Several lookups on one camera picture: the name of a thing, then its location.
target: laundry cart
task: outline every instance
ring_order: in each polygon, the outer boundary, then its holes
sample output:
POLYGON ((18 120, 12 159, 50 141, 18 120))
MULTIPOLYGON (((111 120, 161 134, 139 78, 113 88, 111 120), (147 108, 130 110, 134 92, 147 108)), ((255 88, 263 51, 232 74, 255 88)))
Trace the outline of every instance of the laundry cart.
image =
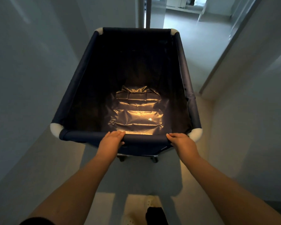
POLYGON ((195 95, 175 29, 99 28, 78 64, 50 125, 65 141, 98 146, 126 131, 119 149, 149 156, 170 148, 166 133, 202 135, 195 95))

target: foot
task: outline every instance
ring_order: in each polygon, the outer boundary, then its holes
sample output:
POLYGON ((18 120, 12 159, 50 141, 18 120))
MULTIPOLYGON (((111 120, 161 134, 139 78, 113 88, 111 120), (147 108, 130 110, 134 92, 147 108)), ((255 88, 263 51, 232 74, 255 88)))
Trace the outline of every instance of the foot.
POLYGON ((121 219, 121 225, 137 225, 137 224, 135 223, 135 220, 131 216, 124 215, 122 216, 121 219))
POLYGON ((152 196, 152 195, 146 197, 145 209, 148 210, 149 207, 153 207, 153 208, 161 208, 162 207, 158 197, 152 196))

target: cart wheel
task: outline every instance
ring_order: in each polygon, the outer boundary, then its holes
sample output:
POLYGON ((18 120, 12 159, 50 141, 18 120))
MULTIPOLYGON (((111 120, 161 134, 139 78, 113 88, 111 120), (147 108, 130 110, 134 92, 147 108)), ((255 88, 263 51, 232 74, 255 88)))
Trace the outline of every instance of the cart wheel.
POLYGON ((158 162, 158 158, 157 157, 151 157, 151 160, 153 161, 153 163, 157 163, 158 162))
POLYGON ((121 162, 124 162, 124 160, 126 159, 126 156, 117 156, 121 162))

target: gray floor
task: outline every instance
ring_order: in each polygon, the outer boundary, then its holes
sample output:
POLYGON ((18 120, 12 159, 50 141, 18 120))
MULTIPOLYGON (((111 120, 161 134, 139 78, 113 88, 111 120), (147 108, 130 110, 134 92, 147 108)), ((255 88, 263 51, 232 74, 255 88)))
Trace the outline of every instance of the gray floor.
POLYGON ((229 18, 167 10, 164 28, 179 31, 195 92, 199 92, 212 68, 229 43, 229 18))
MULTIPOLYGON (((199 96, 197 103, 204 129, 197 145, 207 158, 213 104, 199 96)), ((0 182, 0 224, 19 223, 95 153, 89 145, 56 139, 47 128, 0 182)), ((98 188, 86 224, 119 224, 123 214, 146 224, 144 199, 150 194, 159 196, 169 224, 222 224, 174 150, 160 155, 156 164, 145 157, 116 159, 98 188)))

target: plastic liner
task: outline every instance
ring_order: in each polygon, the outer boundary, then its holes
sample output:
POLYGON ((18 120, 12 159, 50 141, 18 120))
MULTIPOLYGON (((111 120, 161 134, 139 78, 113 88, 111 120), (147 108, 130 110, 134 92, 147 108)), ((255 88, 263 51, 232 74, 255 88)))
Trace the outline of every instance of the plastic liner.
POLYGON ((96 38, 65 129, 161 135, 192 124, 170 33, 105 30, 96 38))

